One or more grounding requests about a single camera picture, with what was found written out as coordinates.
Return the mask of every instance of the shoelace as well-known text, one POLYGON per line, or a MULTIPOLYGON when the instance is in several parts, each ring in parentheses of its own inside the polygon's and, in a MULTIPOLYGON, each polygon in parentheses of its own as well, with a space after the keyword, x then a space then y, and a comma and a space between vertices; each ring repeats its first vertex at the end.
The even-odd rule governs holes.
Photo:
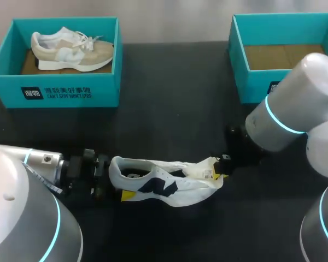
POLYGON ((98 38, 101 38, 102 37, 102 35, 97 36, 95 38, 87 37, 85 34, 79 32, 79 31, 76 31, 76 34, 77 34, 77 36, 79 38, 79 41, 75 45, 73 45, 73 47, 81 46, 81 48, 88 49, 90 51, 93 51, 93 44, 94 44, 94 42, 98 38))

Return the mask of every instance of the shoe box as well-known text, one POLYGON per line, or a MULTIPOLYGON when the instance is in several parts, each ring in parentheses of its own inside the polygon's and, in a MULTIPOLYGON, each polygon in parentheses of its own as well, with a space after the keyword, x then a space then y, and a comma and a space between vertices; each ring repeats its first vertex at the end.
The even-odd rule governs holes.
POLYGON ((122 40, 116 17, 14 19, 0 46, 0 99, 6 108, 117 107, 122 40), (113 60, 82 73, 75 69, 39 70, 31 51, 33 32, 54 34, 63 26, 114 44, 113 60))
POLYGON ((241 103, 259 103, 304 58, 328 55, 328 13, 240 14, 229 55, 241 103))

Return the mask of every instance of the brown cardboard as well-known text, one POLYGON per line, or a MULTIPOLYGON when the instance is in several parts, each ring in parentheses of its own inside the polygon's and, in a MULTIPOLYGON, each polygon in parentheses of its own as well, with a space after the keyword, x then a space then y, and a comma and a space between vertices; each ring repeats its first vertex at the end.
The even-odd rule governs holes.
POLYGON ((321 45, 285 45, 284 49, 291 68, 296 66, 309 53, 324 53, 321 45))
POLYGON ((72 68, 61 70, 39 70, 35 65, 35 56, 32 50, 27 51, 26 59, 23 63, 21 75, 45 75, 45 74, 85 74, 85 73, 111 73, 112 62, 106 64, 104 67, 91 72, 80 72, 72 68))
POLYGON ((292 69, 305 55, 324 53, 321 45, 250 45, 244 50, 250 70, 292 69))

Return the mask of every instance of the sneaker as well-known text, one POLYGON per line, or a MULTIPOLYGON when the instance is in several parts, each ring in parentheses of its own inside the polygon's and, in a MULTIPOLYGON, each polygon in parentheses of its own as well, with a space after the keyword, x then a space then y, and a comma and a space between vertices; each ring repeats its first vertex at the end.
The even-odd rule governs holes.
POLYGON ((113 44, 98 38, 62 27, 51 35, 34 32, 31 46, 40 70, 74 68, 89 72, 105 66, 113 57, 113 44))
POLYGON ((114 157, 109 179, 122 190, 121 201, 159 199, 170 206, 189 206, 207 199, 223 185, 214 159, 197 164, 114 157))

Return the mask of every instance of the black table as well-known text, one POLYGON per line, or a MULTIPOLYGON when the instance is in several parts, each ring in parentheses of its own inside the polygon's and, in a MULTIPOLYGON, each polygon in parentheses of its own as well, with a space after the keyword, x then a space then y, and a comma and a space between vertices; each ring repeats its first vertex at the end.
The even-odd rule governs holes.
MULTIPOLYGON (((226 48, 125 45, 117 109, 6 110, 0 102, 0 144, 185 162, 222 152, 225 125, 254 108, 239 103, 226 48)), ((309 166, 305 144, 300 138, 236 170, 194 206, 66 202, 84 234, 83 261, 304 261, 302 218, 328 185, 309 166)))

